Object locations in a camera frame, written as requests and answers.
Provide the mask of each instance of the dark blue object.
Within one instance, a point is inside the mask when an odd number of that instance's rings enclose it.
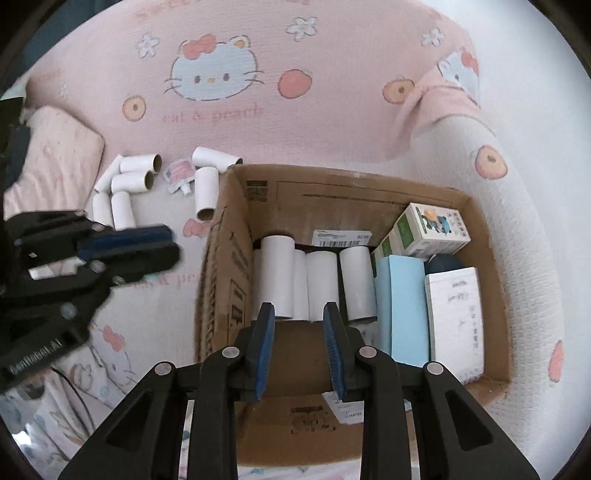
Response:
[[[149,231],[141,229],[121,230],[119,232],[105,233],[92,238],[78,250],[78,257],[88,262],[101,252],[115,248],[131,247],[134,245],[153,244],[174,240],[172,231],[166,226],[153,227]]]
[[[275,338],[275,309],[271,309],[268,312],[267,317],[264,326],[265,333],[256,359],[255,396],[257,400],[261,399],[267,388],[269,366],[271,365],[271,352],[273,349],[273,340]]]
[[[425,275],[461,270],[462,268],[465,268],[464,264],[455,255],[437,254],[425,262]]]
[[[327,307],[324,307],[324,315],[327,316]],[[325,319],[324,327],[324,342],[326,344],[326,353],[328,355],[330,379],[332,380],[333,388],[339,396],[340,400],[345,397],[345,382],[343,379],[343,356],[340,353],[339,343],[336,337],[335,329],[332,326],[330,319]]]

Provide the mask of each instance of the light blue box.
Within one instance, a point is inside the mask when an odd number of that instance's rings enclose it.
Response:
[[[429,361],[429,319],[422,260],[390,255],[376,266],[379,348],[397,362]]]

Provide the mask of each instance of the hello kitty face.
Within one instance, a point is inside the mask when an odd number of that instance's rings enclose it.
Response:
[[[83,392],[88,392],[92,388],[92,367],[90,364],[74,364],[69,377],[70,381]]]
[[[181,44],[180,56],[174,61],[169,90],[187,100],[220,100],[246,90],[261,73],[251,41],[245,36],[233,37],[227,43],[217,42],[208,34],[199,40]]]
[[[135,383],[135,372],[131,369],[129,357],[125,352],[125,339],[113,332],[106,325],[102,330],[93,329],[91,334],[91,348],[102,360],[107,376],[115,385],[127,392]]]
[[[478,61],[468,51],[454,52],[438,66],[444,79],[467,91],[478,103]]]

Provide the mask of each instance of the barcode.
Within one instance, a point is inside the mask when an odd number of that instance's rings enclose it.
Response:
[[[354,241],[342,241],[342,242],[327,242],[321,240],[319,242],[319,247],[336,247],[336,248],[349,248],[349,247],[358,247],[361,241],[354,240]]]

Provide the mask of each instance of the peach print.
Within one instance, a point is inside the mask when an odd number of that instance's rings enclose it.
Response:
[[[560,340],[554,347],[550,363],[548,364],[548,377],[554,383],[560,382],[562,377],[562,367],[564,365],[564,347]]]

